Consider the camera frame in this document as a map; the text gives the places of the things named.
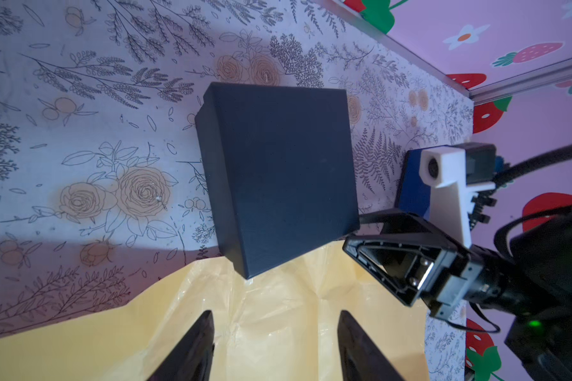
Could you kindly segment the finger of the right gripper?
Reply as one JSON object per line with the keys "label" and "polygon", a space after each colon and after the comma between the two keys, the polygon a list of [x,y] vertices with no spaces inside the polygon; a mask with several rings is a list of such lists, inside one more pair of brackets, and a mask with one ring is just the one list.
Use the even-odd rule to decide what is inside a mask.
{"label": "finger of the right gripper", "polygon": [[381,233],[351,234],[343,251],[405,306],[429,292],[439,267],[458,254],[451,238],[416,214],[390,209],[362,214],[359,222],[381,224]]}

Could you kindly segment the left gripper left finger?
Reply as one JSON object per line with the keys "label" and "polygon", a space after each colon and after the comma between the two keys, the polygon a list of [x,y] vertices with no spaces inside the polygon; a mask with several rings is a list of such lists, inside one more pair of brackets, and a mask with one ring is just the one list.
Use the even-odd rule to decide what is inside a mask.
{"label": "left gripper left finger", "polygon": [[211,311],[193,323],[149,381],[208,381],[214,356],[214,319]]}

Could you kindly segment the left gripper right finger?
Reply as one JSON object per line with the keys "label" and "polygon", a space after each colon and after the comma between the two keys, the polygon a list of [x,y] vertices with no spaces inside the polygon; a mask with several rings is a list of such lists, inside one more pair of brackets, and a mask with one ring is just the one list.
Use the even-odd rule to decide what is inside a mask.
{"label": "left gripper right finger", "polygon": [[405,380],[349,311],[341,311],[337,334],[345,381]]}

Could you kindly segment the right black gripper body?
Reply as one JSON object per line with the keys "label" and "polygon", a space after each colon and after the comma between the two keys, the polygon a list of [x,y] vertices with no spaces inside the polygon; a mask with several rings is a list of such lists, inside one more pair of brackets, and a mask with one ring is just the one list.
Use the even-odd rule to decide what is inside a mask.
{"label": "right black gripper body", "polygon": [[430,316],[447,319],[461,301],[516,316],[538,314],[553,306],[553,297],[511,260],[473,246],[445,252],[427,278],[426,306]]}

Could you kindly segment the orange yellow wrapping paper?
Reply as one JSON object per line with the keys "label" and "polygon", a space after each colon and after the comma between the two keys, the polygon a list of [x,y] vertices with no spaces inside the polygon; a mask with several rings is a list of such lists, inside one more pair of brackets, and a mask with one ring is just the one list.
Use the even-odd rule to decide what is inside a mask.
{"label": "orange yellow wrapping paper", "polygon": [[190,333],[188,373],[207,353],[212,380],[340,380],[345,312],[400,376],[428,379],[424,306],[402,306],[336,241],[252,279],[200,260],[125,306],[1,338],[0,380],[147,380]]}

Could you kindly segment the dark navy gift box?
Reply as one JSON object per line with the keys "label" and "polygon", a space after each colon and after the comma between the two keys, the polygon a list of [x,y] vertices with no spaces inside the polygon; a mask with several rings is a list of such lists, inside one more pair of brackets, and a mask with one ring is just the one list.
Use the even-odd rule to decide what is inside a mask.
{"label": "dark navy gift box", "polygon": [[243,278],[358,230],[344,90],[215,82],[195,125],[219,248]]}

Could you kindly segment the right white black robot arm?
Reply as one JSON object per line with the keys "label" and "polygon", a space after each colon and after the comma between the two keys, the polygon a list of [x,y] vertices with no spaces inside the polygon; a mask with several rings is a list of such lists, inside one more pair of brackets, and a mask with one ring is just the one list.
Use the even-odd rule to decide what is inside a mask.
{"label": "right white black robot arm", "polygon": [[415,214],[382,211],[361,218],[380,222],[380,234],[350,235],[343,249],[403,305],[422,300],[438,320],[461,301],[511,314],[505,342],[529,376],[572,380],[572,206],[532,218],[537,227],[512,237],[505,225],[486,249]]}

